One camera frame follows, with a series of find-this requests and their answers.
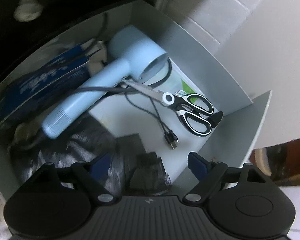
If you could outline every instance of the kitchen scissors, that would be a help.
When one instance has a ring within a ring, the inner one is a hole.
[[[177,97],[170,92],[154,91],[152,87],[144,84],[131,82],[126,79],[123,79],[122,81],[130,87],[138,90],[140,93],[160,102],[163,106],[172,109],[177,114],[180,122],[190,133],[197,136],[207,136],[212,132],[211,123],[200,116],[200,114],[211,116],[214,111],[211,102],[203,95],[191,93],[185,96]],[[208,109],[204,109],[203,107],[193,104],[191,102],[191,98],[201,99],[206,104]],[[205,125],[206,130],[204,132],[200,132],[193,128],[188,121],[189,118],[197,123]]]

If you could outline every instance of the usb connector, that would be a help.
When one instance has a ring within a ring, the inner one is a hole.
[[[179,144],[178,137],[172,130],[164,132],[164,138],[167,141],[167,143],[171,146],[172,150],[174,150]]]

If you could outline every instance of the hair dryer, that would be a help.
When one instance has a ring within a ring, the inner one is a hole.
[[[113,36],[108,51],[116,59],[80,88],[114,87],[127,76],[144,83],[158,73],[168,59],[168,54],[158,44],[132,25]],[[43,132],[51,139],[57,138],[105,93],[89,91],[69,96],[44,119]]]

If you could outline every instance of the metal screw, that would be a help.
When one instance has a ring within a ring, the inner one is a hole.
[[[188,194],[186,195],[186,199],[191,202],[197,202],[201,199],[201,196],[198,194]]]
[[[98,200],[101,202],[110,202],[113,200],[113,196],[110,194],[101,194],[98,195]]]

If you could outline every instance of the white wall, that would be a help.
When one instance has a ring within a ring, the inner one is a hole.
[[[273,90],[256,147],[300,138],[300,0],[264,0],[215,56],[250,97]]]
[[[214,55],[261,1],[170,0],[165,13]]]

